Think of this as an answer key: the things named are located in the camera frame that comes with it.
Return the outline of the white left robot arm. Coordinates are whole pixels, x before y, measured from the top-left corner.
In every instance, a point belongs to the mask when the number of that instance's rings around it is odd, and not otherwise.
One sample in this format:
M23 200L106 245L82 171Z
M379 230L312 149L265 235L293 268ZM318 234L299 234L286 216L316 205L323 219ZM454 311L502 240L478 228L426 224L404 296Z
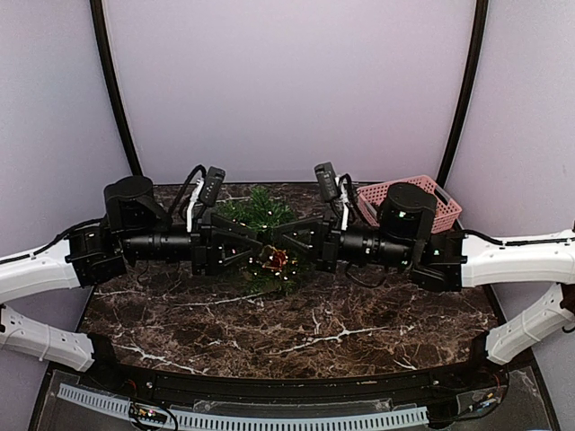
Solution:
M120 391L126 370L102 335L63 330L17 312L12 304L52 292L95 287L125 275L139 261L189 262L211 276L257 255L261 243L249 228L208 212L221 186L209 172L192 192L183 224L155 199L153 182L128 176L104 191L105 214L76 224L48 244L1 260L1 345L40 361L91 374L107 391Z

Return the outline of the red gold drum ornament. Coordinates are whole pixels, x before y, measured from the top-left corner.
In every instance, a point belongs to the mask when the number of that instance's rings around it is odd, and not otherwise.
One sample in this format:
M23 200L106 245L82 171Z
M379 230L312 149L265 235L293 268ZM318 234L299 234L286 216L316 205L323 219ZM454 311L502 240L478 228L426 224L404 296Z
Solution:
M288 251L272 245L266 245L261 249L259 259L261 267L273 273L281 272L289 262Z

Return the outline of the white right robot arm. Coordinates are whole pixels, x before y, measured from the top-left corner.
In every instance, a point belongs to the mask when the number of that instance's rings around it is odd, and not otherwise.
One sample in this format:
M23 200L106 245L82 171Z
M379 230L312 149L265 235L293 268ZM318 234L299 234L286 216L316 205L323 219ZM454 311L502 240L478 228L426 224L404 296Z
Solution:
M298 249L320 270L333 271L339 262L395 268L430 292L542 287L523 310L473 340L458 381L476 390L491 378L494 366L574 322L574 232L500 238L470 229L433 233L437 203L422 188L396 182L375 227L345 227L326 214L280 225L273 238Z

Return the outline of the small green christmas tree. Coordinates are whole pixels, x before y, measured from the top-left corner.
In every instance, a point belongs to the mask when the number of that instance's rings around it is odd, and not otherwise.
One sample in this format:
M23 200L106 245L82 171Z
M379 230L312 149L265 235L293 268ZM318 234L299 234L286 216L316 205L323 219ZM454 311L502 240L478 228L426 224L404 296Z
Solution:
M260 254L249 258L240 267L247 292L289 295L298 287L301 275L308 266L299 258L296 252L276 245L271 238L271 230L281 224L296 220L294 210L281 198L271 196L268 189L256 186L251 189L246 198L229 198L217 204L217 213L221 216L252 229L257 238L266 245L287 250L288 264L281 272L273 273L261 267Z

